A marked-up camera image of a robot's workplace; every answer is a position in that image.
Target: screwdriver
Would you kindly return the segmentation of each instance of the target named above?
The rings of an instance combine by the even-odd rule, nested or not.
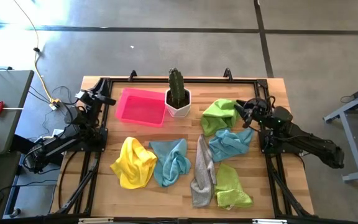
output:
[[[2,110],[23,110],[23,108],[4,108],[4,102],[0,101],[0,114],[2,113]]]

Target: gray floor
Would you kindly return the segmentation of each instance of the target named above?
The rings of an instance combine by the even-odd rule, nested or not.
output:
[[[19,3],[37,25],[258,28],[252,0]],[[7,1],[0,5],[0,22],[28,25],[20,10],[11,4]],[[358,0],[260,0],[260,6],[266,29],[358,30]],[[229,67],[235,77],[267,76],[259,34],[39,34],[43,49],[39,69],[51,90],[66,85],[74,93],[83,75],[128,75],[133,69],[139,75],[166,75],[170,67],[178,67],[186,76],[220,77]],[[0,65],[32,68],[34,45],[34,32],[0,30]],[[274,76],[285,79],[295,122],[317,136],[332,139],[346,153],[342,170],[330,169],[317,157],[305,157],[315,213],[324,218],[358,221],[358,181],[344,184],[341,180],[341,175],[356,171],[344,131],[340,122],[324,124],[321,119],[341,106],[341,96],[358,90],[358,35],[269,34],[267,45]],[[32,86],[42,90],[36,78]],[[54,94],[67,98],[64,90]],[[42,122],[49,111],[48,105],[29,95],[17,133],[27,138],[43,134]],[[61,120],[61,113],[51,113],[45,126],[53,131],[64,126]],[[36,195],[40,200],[45,198],[44,194]]]

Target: gray towel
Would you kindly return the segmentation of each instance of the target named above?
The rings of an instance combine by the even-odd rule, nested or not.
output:
[[[214,195],[213,185],[216,184],[216,176],[212,154],[206,143],[204,134],[199,136],[197,142],[194,175],[195,178],[190,183],[193,206],[207,206]]]

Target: cactus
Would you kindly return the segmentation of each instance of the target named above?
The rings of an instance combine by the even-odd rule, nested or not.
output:
[[[179,109],[185,100],[185,84],[183,76],[177,68],[169,70],[169,88],[171,89],[173,107]]]

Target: green towel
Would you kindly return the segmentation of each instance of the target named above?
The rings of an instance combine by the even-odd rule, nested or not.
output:
[[[251,207],[252,199],[242,190],[239,176],[232,167],[221,164],[216,174],[215,194],[218,206],[230,210],[232,207]]]
[[[234,109],[235,100],[218,99],[208,109],[206,109],[201,117],[201,126],[204,129],[205,136],[215,134],[222,128],[232,128],[239,116]]]

